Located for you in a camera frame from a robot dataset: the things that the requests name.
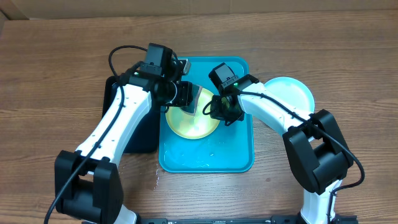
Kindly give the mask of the green scrubbing sponge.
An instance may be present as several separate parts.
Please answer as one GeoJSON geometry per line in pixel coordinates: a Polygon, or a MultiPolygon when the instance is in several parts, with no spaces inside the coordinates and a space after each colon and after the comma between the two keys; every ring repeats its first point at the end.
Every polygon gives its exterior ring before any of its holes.
{"type": "Polygon", "coordinates": [[[188,105],[180,108],[184,113],[192,116],[195,115],[202,89],[203,87],[200,85],[192,85],[191,89],[188,91],[188,105]]]}

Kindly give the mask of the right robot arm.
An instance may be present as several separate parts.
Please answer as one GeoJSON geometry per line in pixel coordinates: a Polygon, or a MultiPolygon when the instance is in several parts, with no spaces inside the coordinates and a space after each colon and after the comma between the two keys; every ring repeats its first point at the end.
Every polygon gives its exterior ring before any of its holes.
{"type": "Polygon", "coordinates": [[[336,195],[358,160],[334,116],[327,110],[301,110],[286,102],[289,92],[277,95],[252,75],[211,72],[209,78],[219,93],[207,104],[208,115],[229,126],[250,114],[282,136],[290,170],[304,192],[296,222],[341,223],[344,219],[334,211],[336,195]]]}

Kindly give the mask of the yellow plate with stain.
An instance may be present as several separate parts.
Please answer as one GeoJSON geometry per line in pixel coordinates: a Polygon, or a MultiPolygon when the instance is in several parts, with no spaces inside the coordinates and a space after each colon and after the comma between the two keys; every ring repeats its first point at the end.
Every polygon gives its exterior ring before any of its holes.
{"type": "Polygon", "coordinates": [[[171,107],[165,114],[171,130],[186,139],[200,139],[210,135],[220,123],[219,120],[203,114],[203,108],[211,101],[212,96],[211,91],[202,89],[194,115],[184,112],[181,108],[171,107]]]}

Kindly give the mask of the white plate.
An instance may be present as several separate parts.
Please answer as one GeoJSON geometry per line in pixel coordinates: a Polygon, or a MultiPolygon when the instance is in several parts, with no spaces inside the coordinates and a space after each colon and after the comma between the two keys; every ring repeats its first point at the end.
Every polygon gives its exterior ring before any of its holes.
{"type": "Polygon", "coordinates": [[[265,88],[286,103],[313,113],[315,100],[309,88],[291,77],[277,77],[267,81],[265,88]]]}

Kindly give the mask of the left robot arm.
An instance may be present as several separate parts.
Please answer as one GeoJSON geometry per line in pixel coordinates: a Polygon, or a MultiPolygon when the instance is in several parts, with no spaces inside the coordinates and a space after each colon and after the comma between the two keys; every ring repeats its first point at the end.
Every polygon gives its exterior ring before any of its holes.
{"type": "Polygon", "coordinates": [[[119,163],[142,119],[155,106],[194,111],[201,87],[180,77],[134,71],[117,78],[111,106],[91,135],[75,152],[61,151],[55,160],[53,210],[89,223],[138,223],[123,202],[119,163]]]}

